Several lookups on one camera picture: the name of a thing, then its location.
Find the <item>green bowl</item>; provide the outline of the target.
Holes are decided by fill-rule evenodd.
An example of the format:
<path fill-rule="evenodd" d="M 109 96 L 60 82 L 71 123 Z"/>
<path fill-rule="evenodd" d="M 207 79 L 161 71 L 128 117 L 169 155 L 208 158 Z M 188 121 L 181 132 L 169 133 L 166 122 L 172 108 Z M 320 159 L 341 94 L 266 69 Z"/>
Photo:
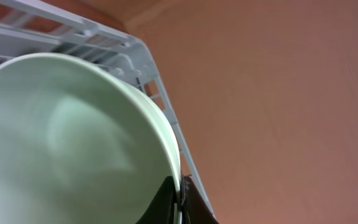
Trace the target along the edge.
<path fill-rule="evenodd" d="M 69 55 L 0 65 L 0 223 L 135 223 L 165 179 L 178 143 L 138 88 Z"/>

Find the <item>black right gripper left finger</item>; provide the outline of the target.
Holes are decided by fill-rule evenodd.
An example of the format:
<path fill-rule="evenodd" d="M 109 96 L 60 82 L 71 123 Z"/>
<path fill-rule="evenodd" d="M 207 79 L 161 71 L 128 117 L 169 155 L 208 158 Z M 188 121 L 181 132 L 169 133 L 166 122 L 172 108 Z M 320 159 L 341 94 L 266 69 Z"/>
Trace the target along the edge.
<path fill-rule="evenodd" d="M 136 224 L 173 224 L 176 202 L 174 180 L 168 176 Z"/>

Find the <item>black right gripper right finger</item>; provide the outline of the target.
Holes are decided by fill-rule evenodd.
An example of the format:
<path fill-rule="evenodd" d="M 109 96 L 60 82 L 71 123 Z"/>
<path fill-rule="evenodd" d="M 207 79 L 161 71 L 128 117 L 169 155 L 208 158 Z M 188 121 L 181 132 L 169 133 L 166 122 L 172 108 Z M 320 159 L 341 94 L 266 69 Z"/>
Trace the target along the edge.
<path fill-rule="evenodd" d="M 181 178 L 181 210 L 184 224 L 219 224 L 190 176 Z"/>

